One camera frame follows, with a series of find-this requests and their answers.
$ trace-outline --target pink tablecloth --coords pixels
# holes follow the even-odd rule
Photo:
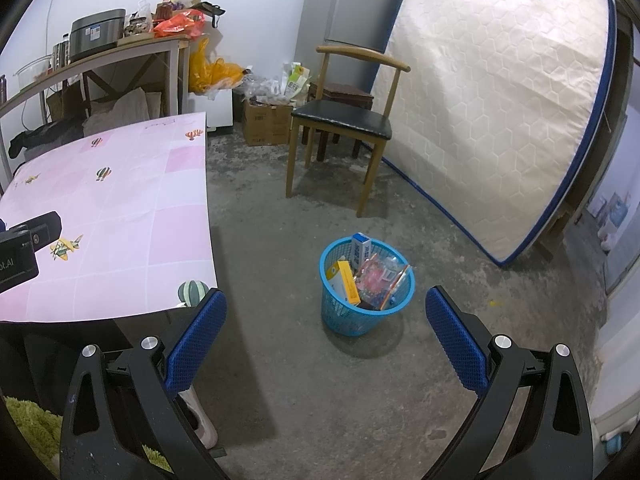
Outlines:
[[[0,294],[0,320],[133,316],[180,306],[185,291],[193,303],[216,286],[204,131],[204,113],[162,118],[23,165],[0,218],[13,226],[57,211],[62,236],[36,254],[35,279]]]

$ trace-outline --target mattress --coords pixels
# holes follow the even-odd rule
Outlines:
[[[404,0],[386,54],[408,63],[386,161],[496,264],[558,208],[593,140],[613,0]],[[374,110],[394,70],[380,67]]]

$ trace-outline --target orange plastic bag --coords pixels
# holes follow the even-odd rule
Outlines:
[[[189,92],[202,94],[211,85],[211,63],[204,54],[208,43],[209,38],[203,38],[198,44],[198,49],[189,56]]]
[[[210,68],[211,84],[218,86],[220,90],[223,88],[233,88],[241,82],[244,77],[241,66],[235,63],[225,63],[225,60],[221,57],[219,57]]]
[[[180,14],[158,23],[153,32],[156,38],[164,38],[174,34],[186,34],[191,39],[197,38],[204,30],[204,13],[196,9],[185,9]]]
[[[205,49],[208,44],[209,38],[203,38],[198,49],[189,56],[189,92],[202,94],[212,89],[234,88],[244,77],[242,67],[235,63],[225,63],[221,57],[215,63],[207,61]]]

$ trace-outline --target green rug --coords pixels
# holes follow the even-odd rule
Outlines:
[[[62,417],[46,412],[35,402],[5,397],[6,408],[35,455],[57,478],[60,478],[60,432]],[[171,471],[169,463],[156,450],[143,446],[153,465]]]

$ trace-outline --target hot air balloon print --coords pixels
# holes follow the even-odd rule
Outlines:
[[[202,130],[191,130],[190,132],[187,132],[184,134],[185,137],[189,137],[189,140],[193,140],[196,137],[201,136],[203,133]]]
[[[96,173],[98,177],[96,178],[96,180],[100,180],[101,182],[103,182],[104,179],[107,178],[110,174],[111,174],[111,168],[109,168],[108,166],[106,168],[102,168],[101,170],[98,170],[98,172]]]
[[[209,287],[199,280],[190,280],[178,287],[178,299],[185,306],[197,306],[209,291]]]
[[[80,240],[82,240],[82,235],[73,241],[60,237],[56,243],[49,246],[53,259],[55,260],[56,258],[60,258],[61,260],[67,261],[69,259],[69,255],[67,253],[72,253],[75,250],[78,250],[80,248]]]

